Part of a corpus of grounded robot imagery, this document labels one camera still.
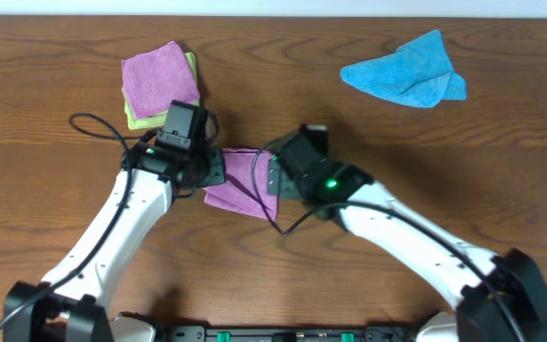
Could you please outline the purple microfiber cloth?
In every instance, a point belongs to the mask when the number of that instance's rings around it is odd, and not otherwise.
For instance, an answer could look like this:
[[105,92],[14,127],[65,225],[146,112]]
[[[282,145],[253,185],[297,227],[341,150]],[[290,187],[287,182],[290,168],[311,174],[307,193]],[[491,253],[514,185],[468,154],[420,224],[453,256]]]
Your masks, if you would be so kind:
[[252,173],[252,163],[257,152],[257,149],[223,148],[226,181],[220,185],[206,187],[204,203],[237,214],[266,219],[267,216],[258,202],[253,187],[252,176],[255,176],[261,201],[269,216],[276,219],[278,199],[275,195],[267,193],[269,161],[273,155],[269,151],[263,151],[258,156],[255,172]]

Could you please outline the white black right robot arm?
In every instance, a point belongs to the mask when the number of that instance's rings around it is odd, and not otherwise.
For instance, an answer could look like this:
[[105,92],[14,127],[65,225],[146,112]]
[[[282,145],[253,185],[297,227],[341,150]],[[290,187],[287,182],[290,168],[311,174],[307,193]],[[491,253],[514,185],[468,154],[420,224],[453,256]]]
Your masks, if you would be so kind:
[[521,250],[500,256],[446,232],[348,163],[291,167],[275,156],[269,167],[270,191],[294,190],[312,214],[388,252],[453,309],[430,318],[415,340],[547,341],[547,284]]

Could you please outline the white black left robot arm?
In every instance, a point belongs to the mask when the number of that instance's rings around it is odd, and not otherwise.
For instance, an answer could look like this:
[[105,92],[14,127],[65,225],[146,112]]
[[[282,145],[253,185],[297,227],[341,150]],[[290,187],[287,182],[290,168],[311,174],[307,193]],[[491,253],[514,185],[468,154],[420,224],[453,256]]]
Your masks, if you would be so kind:
[[182,190],[225,181],[218,147],[181,150],[138,142],[104,206],[71,251],[37,285],[17,282],[4,304],[6,341],[151,341],[146,323],[111,324],[119,281],[153,225]]

